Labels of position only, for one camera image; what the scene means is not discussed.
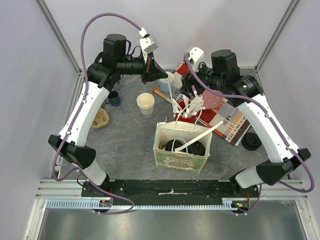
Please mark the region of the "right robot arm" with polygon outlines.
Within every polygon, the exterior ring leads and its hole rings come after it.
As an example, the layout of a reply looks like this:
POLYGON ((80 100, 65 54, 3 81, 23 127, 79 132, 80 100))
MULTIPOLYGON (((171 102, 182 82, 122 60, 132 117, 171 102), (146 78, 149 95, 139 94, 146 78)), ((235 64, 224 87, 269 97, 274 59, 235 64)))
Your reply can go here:
POLYGON ((230 49, 217 50, 211 54, 212 67, 208 67, 204 63, 203 50, 194 47, 184 54, 184 62, 189 72, 182 77, 179 91, 190 99, 209 91, 231 101, 247 118, 266 150, 268 159, 265 162, 232 176, 230 193, 240 197, 251 186, 273 186, 299 166, 303 166, 310 180, 309 188, 302 192, 310 193, 315 187, 315 180, 305 163, 311 157, 310 151, 300 148, 288 136, 256 78, 240 73, 236 54, 230 49))

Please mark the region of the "green paper gift bag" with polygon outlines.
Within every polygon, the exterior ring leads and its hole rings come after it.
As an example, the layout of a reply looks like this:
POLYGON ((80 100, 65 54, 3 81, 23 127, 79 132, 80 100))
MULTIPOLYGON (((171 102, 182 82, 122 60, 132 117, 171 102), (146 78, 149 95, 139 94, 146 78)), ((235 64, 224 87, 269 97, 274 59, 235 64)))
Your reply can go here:
POLYGON ((212 129, 176 119, 156 125, 153 154, 157 167, 200 173, 210 156, 212 129))

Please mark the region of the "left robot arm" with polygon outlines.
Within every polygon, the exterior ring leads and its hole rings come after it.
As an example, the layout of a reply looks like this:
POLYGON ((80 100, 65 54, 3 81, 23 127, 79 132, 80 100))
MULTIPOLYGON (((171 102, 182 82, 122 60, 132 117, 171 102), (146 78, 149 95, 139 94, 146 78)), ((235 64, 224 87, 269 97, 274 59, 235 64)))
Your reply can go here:
POLYGON ((87 68, 87 80, 67 123, 58 135, 50 135, 49 145, 69 163, 79 168, 93 182, 92 191, 99 197, 110 191, 109 176, 96 162, 96 151, 86 146, 89 130, 104 100, 124 75, 139 75, 143 84, 168 75, 157 64, 153 51, 158 44, 146 34, 139 40, 141 53, 133 57, 131 42, 121 34, 109 34, 103 40, 103 51, 87 68))

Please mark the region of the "white stir stick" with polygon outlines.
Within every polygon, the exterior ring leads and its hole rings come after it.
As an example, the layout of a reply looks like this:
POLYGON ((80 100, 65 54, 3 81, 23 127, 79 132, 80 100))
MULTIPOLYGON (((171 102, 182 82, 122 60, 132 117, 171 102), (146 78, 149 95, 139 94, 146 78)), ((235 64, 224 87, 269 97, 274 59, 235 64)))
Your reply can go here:
POLYGON ((175 117, 176 114, 179 114, 181 110, 180 110, 179 104, 176 102, 176 100, 174 99, 174 96, 172 94, 171 84, 168 82, 167 85, 168 85, 170 100, 171 100, 171 104, 172 104, 173 116, 175 117))
POLYGON ((175 152, 179 152, 179 151, 181 151, 183 149, 186 149, 190 144, 192 144, 192 143, 200 140, 201 138, 205 137, 206 135, 212 133, 216 128, 218 128, 222 124, 223 124, 223 120, 220 121, 218 124, 214 125, 213 127, 209 128, 205 132, 201 133, 200 135, 196 136, 195 138, 193 138, 189 142, 186 142, 183 146, 176 148, 175 152))

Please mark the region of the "single cardboard cup carrier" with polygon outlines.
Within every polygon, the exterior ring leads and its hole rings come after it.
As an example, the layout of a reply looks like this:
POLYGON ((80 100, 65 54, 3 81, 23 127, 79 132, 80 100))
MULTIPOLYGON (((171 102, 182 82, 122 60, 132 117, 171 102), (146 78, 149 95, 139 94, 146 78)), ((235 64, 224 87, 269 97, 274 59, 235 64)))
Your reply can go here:
POLYGON ((94 129, 100 129, 106 126, 110 121, 110 117, 105 109, 99 108, 97 114, 91 124, 91 127, 94 129))

